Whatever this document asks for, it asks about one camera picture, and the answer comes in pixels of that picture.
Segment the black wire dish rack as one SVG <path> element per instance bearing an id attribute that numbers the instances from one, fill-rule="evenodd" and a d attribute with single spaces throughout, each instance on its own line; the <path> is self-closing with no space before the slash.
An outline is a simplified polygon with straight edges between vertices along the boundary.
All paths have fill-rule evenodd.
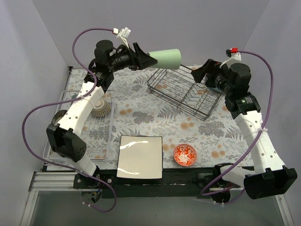
<path id="1" fill-rule="evenodd" d="M 147 81 L 149 91 L 174 107 L 200 120 L 206 120 L 218 105 L 222 94 L 205 86 L 205 80 L 196 83 L 192 67 L 158 69 Z"/>

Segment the green cup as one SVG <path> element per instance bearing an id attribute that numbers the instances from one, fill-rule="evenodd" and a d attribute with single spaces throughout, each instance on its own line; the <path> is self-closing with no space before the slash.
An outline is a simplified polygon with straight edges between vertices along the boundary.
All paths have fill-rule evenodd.
<path id="1" fill-rule="evenodd" d="M 168 49 L 148 52 L 148 55 L 157 60 L 150 68 L 177 70 L 181 65 L 182 56 L 179 49 Z"/>

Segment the orange patterned bowl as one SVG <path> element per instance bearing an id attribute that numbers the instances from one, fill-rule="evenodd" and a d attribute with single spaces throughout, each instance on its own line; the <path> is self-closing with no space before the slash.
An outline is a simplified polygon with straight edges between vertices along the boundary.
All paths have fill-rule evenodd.
<path id="1" fill-rule="evenodd" d="M 180 166 L 190 167 L 197 161 L 197 152 L 189 144 L 179 144 L 173 152 L 174 160 Z"/>

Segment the white square plate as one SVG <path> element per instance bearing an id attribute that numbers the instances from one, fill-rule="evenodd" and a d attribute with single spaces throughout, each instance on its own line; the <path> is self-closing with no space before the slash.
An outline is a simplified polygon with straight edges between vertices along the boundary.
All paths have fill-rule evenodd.
<path id="1" fill-rule="evenodd" d="M 163 174 L 163 138 L 125 136 L 120 138 L 117 177 L 161 179 Z"/>

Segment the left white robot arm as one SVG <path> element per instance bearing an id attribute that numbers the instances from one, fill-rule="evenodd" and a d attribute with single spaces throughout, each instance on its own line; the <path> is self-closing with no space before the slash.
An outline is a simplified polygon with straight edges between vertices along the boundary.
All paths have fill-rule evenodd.
<path id="1" fill-rule="evenodd" d="M 68 158 L 76 170 L 85 173 L 84 183 L 89 188 L 96 188 L 100 177 L 95 174 L 96 165 L 89 159 L 87 145 L 80 137 L 88 116 L 113 82 L 114 72 L 124 68 L 143 70 L 158 62 L 143 52 L 137 43 L 133 46 L 115 48 L 110 40 L 99 41 L 77 99 L 62 118 L 55 124 L 49 124 L 46 130 L 52 151 Z"/>

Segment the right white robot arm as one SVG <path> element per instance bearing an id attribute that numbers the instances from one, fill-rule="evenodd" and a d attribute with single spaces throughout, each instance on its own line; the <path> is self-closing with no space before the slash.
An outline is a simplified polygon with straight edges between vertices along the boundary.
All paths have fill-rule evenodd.
<path id="1" fill-rule="evenodd" d="M 215 165 L 213 180 L 201 191 L 202 195 L 212 185 L 226 186 L 229 182 L 244 188 L 255 200 L 284 194 L 297 179 L 294 168 L 287 168 L 277 154 L 265 128 L 261 108 L 249 89 L 251 70 L 242 63 L 227 66 L 208 59 L 203 66 L 191 71 L 196 83 L 205 80 L 208 88 L 217 88 L 225 94 L 225 105 L 247 142 L 247 151 L 239 158 L 242 161 L 251 154 L 254 170 L 246 170 L 238 163 Z"/>

